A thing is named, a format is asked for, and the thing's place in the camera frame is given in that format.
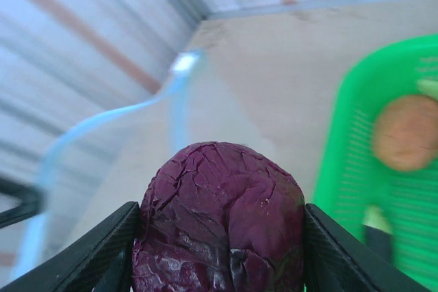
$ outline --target concrete floor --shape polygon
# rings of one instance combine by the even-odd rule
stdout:
[[[256,150],[269,149],[309,202],[342,77],[386,44],[437,33],[437,17],[438,0],[402,0],[220,19],[205,21],[188,50],[207,53],[209,69],[258,130],[263,149]],[[155,139],[150,128],[133,136],[67,245],[124,202],[141,201],[156,169],[168,158],[163,147],[167,142],[160,142],[165,130],[159,128]],[[205,139],[205,134],[198,135]]]

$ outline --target corrugated metal wall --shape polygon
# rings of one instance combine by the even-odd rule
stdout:
[[[0,0],[0,173],[30,183],[80,120],[145,101],[210,14],[302,1]],[[1,231],[0,285],[20,233]]]

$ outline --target wrinkled vegetable skin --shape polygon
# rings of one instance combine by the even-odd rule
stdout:
[[[304,197],[250,148],[184,148],[153,178],[140,212],[135,292],[302,291]]]

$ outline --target purple vegetable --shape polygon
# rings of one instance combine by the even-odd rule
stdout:
[[[245,146],[180,150],[144,195],[133,289],[302,291],[304,197],[290,174]]]

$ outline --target green plastic basket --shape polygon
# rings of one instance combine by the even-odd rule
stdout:
[[[438,35],[392,44],[358,63],[338,94],[314,202],[363,241],[365,208],[377,204],[394,231],[394,265],[438,291],[438,159],[401,173],[372,153],[373,122],[389,101],[438,79]]]

